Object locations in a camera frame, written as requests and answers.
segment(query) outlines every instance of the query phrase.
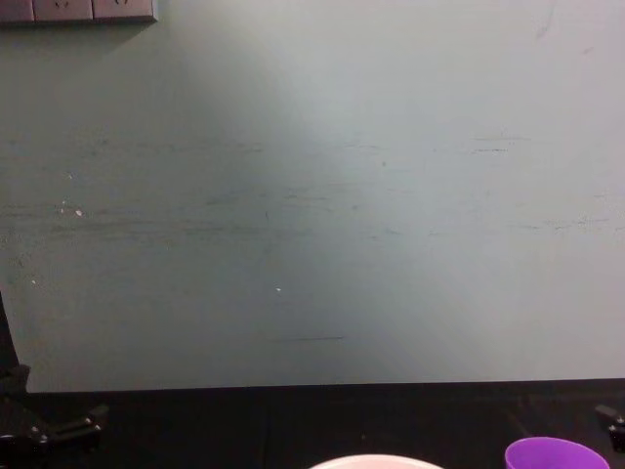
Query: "black table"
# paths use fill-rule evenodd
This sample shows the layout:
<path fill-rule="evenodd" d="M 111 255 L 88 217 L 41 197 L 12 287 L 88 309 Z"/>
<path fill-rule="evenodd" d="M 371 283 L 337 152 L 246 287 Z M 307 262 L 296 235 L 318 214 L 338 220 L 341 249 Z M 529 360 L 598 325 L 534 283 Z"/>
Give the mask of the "black table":
<path fill-rule="evenodd" d="M 593 413 L 625 410 L 625 380 L 369 385 L 30 395 L 50 421 L 110 406 L 101 448 L 54 468 L 307 469 L 354 453 L 393 453 L 447 469 L 503 467 L 512 441 L 575 440 L 612 452 Z"/>

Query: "purple plastic cup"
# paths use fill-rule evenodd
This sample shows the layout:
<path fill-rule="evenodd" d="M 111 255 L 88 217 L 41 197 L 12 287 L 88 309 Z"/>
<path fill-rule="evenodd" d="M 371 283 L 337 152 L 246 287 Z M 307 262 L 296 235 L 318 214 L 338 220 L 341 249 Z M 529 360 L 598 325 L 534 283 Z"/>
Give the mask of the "purple plastic cup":
<path fill-rule="evenodd" d="M 506 449 L 508 469 L 609 469 L 600 455 L 578 443 L 557 438 L 518 440 Z"/>

